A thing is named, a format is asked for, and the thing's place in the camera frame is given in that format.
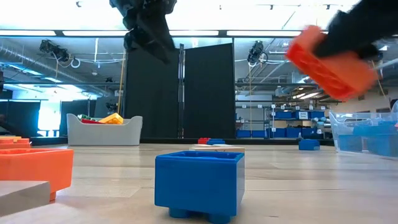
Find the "wooden floor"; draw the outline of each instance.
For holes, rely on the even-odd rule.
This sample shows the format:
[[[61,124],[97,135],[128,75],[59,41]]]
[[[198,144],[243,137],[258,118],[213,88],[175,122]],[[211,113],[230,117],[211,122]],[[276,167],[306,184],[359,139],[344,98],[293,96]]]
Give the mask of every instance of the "wooden floor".
[[[57,203],[110,223],[176,220],[154,205],[156,155],[189,145],[73,147],[73,183]],[[397,223],[398,161],[297,146],[246,146],[246,193],[232,223]]]

